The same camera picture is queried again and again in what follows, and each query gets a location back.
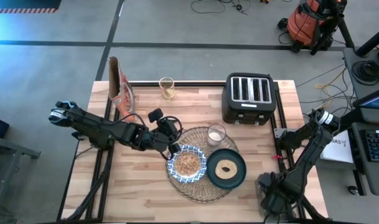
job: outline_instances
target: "keyboard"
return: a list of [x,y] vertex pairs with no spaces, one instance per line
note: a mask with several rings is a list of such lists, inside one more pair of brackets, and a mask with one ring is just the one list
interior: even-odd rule
[[379,162],[379,130],[363,131],[368,160]]

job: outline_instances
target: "woven placemat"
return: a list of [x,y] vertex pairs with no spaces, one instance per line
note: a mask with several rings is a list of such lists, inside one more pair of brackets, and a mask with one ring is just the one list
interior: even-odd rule
[[[190,145],[198,147],[208,158],[211,153],[218,149],[232,149],[239,152],[235,142],[228,136],[221,142],[218,147],[212,148],[207,146],[207,130],[208,127],[191,128],[182,133],[178,143],[181,145]],[[182,196],[200,203],[214,202],[226,196],[231,190],[220,189],[213,185],[205,174],[199,181],[185,184],[180,183],[175,177],[171,176],[166,163],[166,173],[171,185]]]

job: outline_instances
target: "gray floor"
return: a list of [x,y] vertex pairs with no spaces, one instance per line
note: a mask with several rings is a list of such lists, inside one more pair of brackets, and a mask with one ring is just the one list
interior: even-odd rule
[[[251,0],[248,16],[227,4],[222,14],[200,15],[186,0],[126,0],[114,42],[279,45],[276,23],[293,12],[298,1]],[[0,40],[106,42],[118,0],[64,0],[55,14],[0,14]],[[209,0],[200,9],[211,9]],[[379,30],[379,0],[353,0],[345,11],[354,42],[361,45]],[[335,39],[341,40],[339,34]],[[48,122],[57,100],[73,100],[86,107],[100,64],[103,47],[46,47],[0,45],[0,118],[11,128],[7,138],[42,151],[38,161],[23,158],[21,170],[9,189],[5,206],[18,223],[56,219],[77,142],[71,129]],[[296,84],[343,64],[341,52],[298,54],[283,50],[112,48],[130,80],[223,80],[231,72],[269,73]],[[314,88],[328,83],[344,67],[301,85],[301,101],[325,95]],[[344,78],[349,80],[348,73]],[[345,88],[341,79],[335,83]],[[329,88],[331,94],[338,90]],[[346,94],[352,94],[349,86]],[[303,103],[304,113],[320,102]],[[332,102],[329,111],[345,106]],[[348,222],[379,223],[379,197],[354,197],[345,186],[353,184],[348,170],[318,167],[329,216]]]

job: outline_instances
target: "black toaster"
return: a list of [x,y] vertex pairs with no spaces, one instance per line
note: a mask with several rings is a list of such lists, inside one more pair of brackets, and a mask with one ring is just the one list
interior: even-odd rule
[[275,89],[269,75],[232,73],[228,76],[222,92],[224,122],[264,125],[275,107]]

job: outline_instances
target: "wooden table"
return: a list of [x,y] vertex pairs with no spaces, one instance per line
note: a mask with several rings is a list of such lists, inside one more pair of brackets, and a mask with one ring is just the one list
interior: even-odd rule
[[[304,120],[294,82],[278,82],[288,128],[299,128]],[[158,87],[134,87],[134,93],[136,112],[143,116],[151,129],[155,128],[155,124],[150,124],[145,118],[155,108],[161,108],[165,116],[178,117],[185,129],[213,123],[224,125],[246,162],[247,175],[244,183],[217,202],[195,203],[178,194],[171,186],[166,177],[165,160],[158,152],[139,152],[116,143],[103,221],[262,222],[264,217],[258,211],[255,180],[264,172],[278,172],[278,163],[271,158],[275,155],[271,124],[224,123],[221,116],[221,87],[177,87],[176,96],[171,100],[162,98]],[[108,82],[95,82],[88,112],[104,116],[107,96]],[[280,127],[277,111],[276,121]],[[78,153],[88,147],[88,142],[81,142]],[[300,153],[300,149],[296,151],[295,160]],[[82,154],[75,161],[62,218],[71,215],[88,193],[95,158],[96,149]],[[308,175],[306,197],[319,213],[327,217],[315,167]],[[98,201],[99,195],[93,214],[97,213]]]

